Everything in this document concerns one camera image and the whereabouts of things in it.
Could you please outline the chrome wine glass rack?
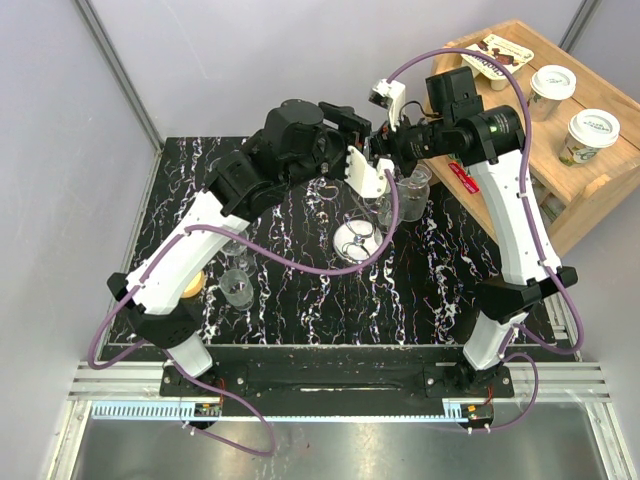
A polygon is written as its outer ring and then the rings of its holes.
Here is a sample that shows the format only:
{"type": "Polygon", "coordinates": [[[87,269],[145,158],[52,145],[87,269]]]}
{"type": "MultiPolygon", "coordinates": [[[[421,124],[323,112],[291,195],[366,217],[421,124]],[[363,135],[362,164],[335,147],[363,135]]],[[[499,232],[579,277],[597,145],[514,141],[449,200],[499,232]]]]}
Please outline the chrome wine glass rack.
{"type": "Polygon", "coordinates": [[[327,267],[346,269],[369,260],[384,243],[376,222],[376,199],[363,199],[344,183],[320,178],[307,187],[320,201],[316,215],[327,267]]]}

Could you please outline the clear wine glass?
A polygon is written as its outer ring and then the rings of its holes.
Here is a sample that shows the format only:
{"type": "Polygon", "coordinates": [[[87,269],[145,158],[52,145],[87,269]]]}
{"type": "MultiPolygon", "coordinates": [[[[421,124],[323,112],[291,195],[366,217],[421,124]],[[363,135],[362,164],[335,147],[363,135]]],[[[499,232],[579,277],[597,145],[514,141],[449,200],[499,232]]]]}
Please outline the clear wine glass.
{"type": "Polygon", "coordinates": [[[256,272],[255,258],[248,253],[247,246],[235,240],[229,240],[222,248],[221,252],[231,258],[235,269],[242,270],[251,277],[256,272]]]}

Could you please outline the ribbed glass goblet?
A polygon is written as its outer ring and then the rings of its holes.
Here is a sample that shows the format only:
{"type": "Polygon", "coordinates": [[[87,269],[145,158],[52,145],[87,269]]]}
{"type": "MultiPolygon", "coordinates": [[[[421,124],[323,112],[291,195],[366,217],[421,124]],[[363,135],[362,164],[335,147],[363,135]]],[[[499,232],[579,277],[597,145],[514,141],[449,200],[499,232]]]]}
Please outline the ribbed glass goblet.
{"type": "Polygon", "coordinates": [[[243,270],[227,270],[219,279],[219,287],[228,303],[237,310],[246,311],[253,306],[253,285],[243,270]]]}

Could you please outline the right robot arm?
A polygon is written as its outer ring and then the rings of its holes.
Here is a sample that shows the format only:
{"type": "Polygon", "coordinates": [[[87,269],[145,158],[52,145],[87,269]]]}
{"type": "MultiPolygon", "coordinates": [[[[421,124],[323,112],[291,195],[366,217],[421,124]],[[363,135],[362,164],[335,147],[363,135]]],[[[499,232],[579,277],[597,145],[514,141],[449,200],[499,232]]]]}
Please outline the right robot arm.
{"type": "Polygon", "coordinates": [[[577,273],[562,266],[537,206],[522,202],[532,184],[520,168],[526,136],[516,110],[486,109],[468,67],[429,77],[426,84],[432,119],[417,124],[401,114],[403,84],[385,79],[375,84],[369,100],[385,108],[388,119],[372,137],[371,152],[390,157],[405,175],[422,159],[453,155],[479,186],[502,270],[477,284],[479,315],[462,359],[445,373],[446,385],[476,396],[496,376],[514,327],[542,299],[574,285],[577,273]]]}

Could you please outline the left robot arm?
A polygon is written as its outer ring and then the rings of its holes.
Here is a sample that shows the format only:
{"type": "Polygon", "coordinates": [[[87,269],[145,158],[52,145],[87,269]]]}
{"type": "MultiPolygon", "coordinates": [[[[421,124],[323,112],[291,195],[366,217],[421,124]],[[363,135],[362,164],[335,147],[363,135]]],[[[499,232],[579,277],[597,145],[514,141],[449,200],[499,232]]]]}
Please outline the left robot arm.
{"type": "Polygon", "coordinates": [[[349,154],[362,150],[370,133],[370,121],[351,107],[284,101],[262,129],[214,161],[205,187],[161,246],[136,270],[111,275],[108,286],[133,331],[169,352],[193,394],[211,392],[217,372],[182,295],[229,240],[202,225],[238,234],[292,188],[320,176],[346,179],[349,154]]]}

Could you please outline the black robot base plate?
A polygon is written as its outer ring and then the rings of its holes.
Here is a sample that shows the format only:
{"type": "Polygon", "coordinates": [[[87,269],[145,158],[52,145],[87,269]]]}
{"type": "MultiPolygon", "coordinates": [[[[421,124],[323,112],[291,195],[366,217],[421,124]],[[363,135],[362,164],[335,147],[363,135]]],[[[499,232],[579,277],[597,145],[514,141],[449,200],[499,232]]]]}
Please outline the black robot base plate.
{"type": "Polygon", "coordinates": [[[458,346],[215,346],[212,367],[195,383],[168,362],[124,362],[107,370],[117,393],[133,388],[144,398],[202,401],[224,389],[248,401],[271,422],[415,422],[444,418],[446,404],[541,398],[550,357],[540,348],[518,346],[514,359],[463,379],[458,346]]]}

